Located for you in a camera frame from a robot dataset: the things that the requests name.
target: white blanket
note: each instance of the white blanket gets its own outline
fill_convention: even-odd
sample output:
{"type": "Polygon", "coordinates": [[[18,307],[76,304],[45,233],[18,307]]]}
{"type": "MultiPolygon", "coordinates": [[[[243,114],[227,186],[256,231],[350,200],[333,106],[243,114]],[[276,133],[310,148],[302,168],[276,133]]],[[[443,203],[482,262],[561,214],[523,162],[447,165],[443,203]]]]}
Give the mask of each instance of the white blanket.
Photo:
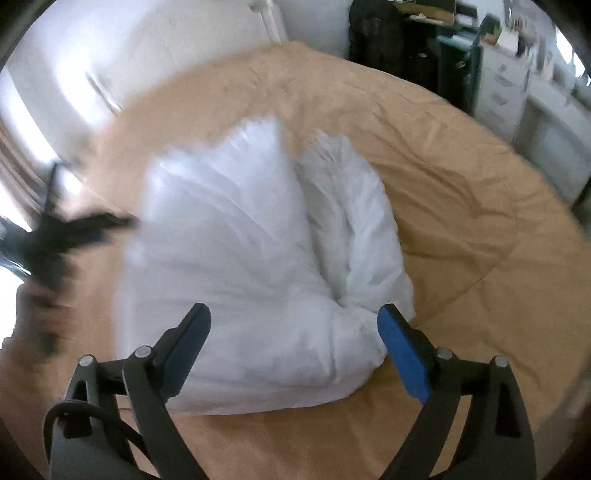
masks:
{"type": "Polygon", "coordinates": [[[376,312],[414,316],[389,201],[346,138],[297,163],[281,125],[246,121],[216,145],[154,162],[115,308],[118,355],[153,345],[195,302],[211,333],[168,405],[202,414],[343,398],[378,367],[376,312]]]}

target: bed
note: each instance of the bed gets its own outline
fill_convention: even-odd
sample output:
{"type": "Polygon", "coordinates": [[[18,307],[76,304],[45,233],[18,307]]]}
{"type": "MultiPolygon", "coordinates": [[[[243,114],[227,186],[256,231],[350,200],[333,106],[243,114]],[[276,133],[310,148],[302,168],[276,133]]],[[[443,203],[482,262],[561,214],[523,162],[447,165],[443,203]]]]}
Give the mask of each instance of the bed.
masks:
{"type": "MultiPolygon", "coordinates": [[[[461,358],[504,355],[538,430],[591,346],[591,250],[542,177],[436,95],[299,43],[264,48],[178,75],[131,102],[83,159],[87,185],[137,212],[156,153],[268,115],[283,121],[294,155],[322,129],[346,135],[367,158],[398,223],[415,288],[414,326],[461,358]]],[[[124,240],[77,258],[76,327],[48,369],[55,395],[83,354],[112,358],[111,302],[124,240]]],[[[172,417],[212,479],[369,480],[379,478],[419,411],[386,360],[335,403],[172,417]]],[[[454,447],[450,440],[439,467],[454,447]]]]}

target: hand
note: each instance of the hand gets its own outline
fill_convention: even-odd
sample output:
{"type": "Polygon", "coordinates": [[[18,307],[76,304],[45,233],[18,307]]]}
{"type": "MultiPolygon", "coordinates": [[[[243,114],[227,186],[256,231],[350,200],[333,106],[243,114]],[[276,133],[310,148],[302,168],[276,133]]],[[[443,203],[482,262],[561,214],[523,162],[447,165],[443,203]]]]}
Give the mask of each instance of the hand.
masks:
{"type": "Polygon", "coordinates": [[[72,321],[73,311],[68,301],[70,281],[58,292],[27,280],[17,291],[17,321],[12,337],[37,345],[40,333],[63,337],[72,321]]]}

